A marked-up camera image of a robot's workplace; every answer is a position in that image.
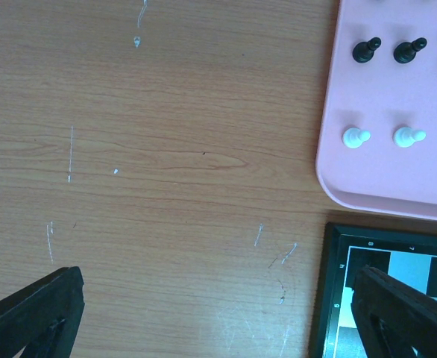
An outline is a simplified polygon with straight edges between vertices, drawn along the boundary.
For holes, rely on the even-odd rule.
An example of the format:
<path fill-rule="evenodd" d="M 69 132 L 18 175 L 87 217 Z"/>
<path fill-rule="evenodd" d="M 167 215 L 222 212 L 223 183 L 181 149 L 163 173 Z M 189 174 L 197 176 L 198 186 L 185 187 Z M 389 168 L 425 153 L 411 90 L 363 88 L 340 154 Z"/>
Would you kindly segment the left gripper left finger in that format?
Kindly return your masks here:
<path fill-rule="evenodd" d="M 69 357 L 83 286 L 79 267 L 62 267 L 0 300 L 0 357 Z"/>

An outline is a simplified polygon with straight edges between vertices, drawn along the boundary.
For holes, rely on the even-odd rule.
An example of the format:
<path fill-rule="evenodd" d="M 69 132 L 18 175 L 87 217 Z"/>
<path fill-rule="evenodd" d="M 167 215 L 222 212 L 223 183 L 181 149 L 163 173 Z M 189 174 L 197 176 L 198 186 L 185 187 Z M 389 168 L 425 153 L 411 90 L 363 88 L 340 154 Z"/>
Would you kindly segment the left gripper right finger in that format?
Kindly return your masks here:
<path fill-rule="evenodd" d="M 361 268 L 351 302 L 368 357 L 437 357 L 437 301 L 377 268 Z"/>

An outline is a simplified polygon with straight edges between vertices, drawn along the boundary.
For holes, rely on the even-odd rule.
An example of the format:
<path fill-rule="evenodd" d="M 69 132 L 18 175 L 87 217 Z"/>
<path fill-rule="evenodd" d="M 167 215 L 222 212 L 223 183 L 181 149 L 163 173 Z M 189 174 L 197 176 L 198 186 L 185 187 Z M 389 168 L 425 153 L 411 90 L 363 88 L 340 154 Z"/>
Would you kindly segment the white pawn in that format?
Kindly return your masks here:
<path fill-rule="evenodd" d="M 347 148 L 358 148 L 371 138 L 371 132 L 359 128 L 348 128 L 342 135 L 342 142 Z"/>
<path fill-rule="evenodd" d="M 400 148 L 409 148 L 416 142 L 423 141 L 427 133 L 423 130 L 413 129 L 411 127 L 398 128 L 393 134 L 393 142 Z"/>

